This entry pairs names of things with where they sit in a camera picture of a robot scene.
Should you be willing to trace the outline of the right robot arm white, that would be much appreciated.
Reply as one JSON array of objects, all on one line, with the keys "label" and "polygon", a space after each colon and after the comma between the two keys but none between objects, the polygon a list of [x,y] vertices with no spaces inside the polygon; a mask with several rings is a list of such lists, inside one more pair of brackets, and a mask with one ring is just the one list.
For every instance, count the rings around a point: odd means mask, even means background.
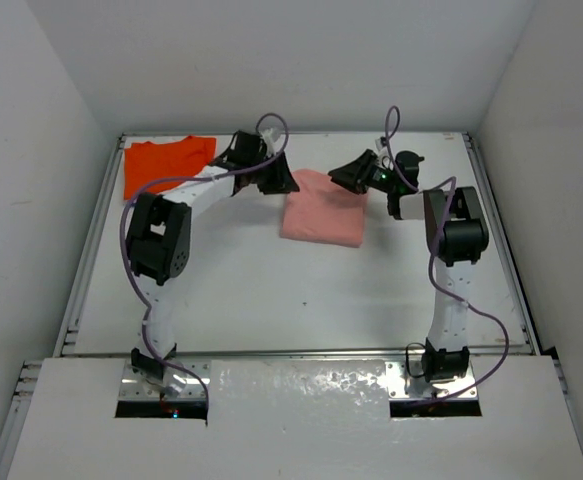
[{"label": "right robot arm white", "polygon": [[[328,172],[330,180],[354,194],[370,189],[387,196],[388,214],[403,218],[401,200],[418,193],[424,158],[403,150],[391,156],[387,149],[364,151],[357,159]],[[446,382],[465,376],[470,351],[466,326],[473,270],[489,244],[489,231],[477,191],[438,186],[421,192],[426,244],[430,254],[430,281],[436,290],[433,320],[421,357],[428,382]]]}]

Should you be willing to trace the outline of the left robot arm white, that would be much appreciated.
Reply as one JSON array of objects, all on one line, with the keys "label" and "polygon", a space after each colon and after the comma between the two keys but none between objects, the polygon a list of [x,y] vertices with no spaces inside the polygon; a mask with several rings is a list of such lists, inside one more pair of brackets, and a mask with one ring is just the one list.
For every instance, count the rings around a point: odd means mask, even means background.
[{"label": "left robot arm white", "polygon": [[120,241],[125,274],[145,307],[132,366],[156,379],[176,367],[177,342],[161,296],[190,259],[193,220],[215,203],[255,185],[264,195],[299,190],[285,149],[289,134],[275,128],[237,131],[229,147],[195,176],[154,180],[123,209]]}]

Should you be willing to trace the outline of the pink t-shirt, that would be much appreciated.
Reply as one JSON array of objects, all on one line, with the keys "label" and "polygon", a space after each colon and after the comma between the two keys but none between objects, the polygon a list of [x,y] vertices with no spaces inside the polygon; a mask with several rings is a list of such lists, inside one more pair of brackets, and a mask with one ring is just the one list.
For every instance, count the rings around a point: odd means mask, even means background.
[{"label": "pink t-shirt", "polygon": [[336,185],[324,173],[293,173],[298,192],[285,200],[280,237],[288,240],[359,248],[363,243],[368,195]]}]

